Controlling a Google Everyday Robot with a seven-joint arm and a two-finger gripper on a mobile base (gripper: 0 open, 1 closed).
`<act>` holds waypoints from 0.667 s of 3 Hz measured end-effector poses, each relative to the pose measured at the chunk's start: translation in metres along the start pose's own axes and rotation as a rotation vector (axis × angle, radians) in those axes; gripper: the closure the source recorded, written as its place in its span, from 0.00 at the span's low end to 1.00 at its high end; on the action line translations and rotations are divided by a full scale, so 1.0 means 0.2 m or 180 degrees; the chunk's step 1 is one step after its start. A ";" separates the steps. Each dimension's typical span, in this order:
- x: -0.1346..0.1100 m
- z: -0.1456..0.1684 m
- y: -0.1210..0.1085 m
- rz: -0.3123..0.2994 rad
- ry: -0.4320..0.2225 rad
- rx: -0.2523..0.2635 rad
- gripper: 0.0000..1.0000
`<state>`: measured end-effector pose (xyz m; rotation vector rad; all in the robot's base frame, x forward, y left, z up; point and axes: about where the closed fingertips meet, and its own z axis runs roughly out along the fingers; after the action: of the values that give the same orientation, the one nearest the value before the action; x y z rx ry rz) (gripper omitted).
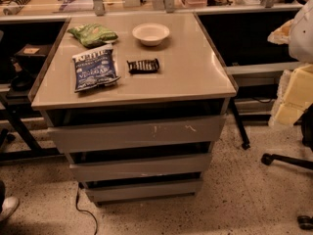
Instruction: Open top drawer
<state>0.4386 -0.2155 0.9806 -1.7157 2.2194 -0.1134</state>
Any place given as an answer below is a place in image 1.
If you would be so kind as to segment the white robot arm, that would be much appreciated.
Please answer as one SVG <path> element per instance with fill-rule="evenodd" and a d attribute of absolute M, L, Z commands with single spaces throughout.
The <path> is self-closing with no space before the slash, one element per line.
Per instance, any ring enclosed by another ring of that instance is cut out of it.
<path fill-rule="evenodd" d="M 272 127 L 292 126 L 313 104 L 313 0 L 272 31 L 267 41 L 288 44 L 290 56 L 301 62 L 295 70 L 283 72 L 269 120 Z"/>

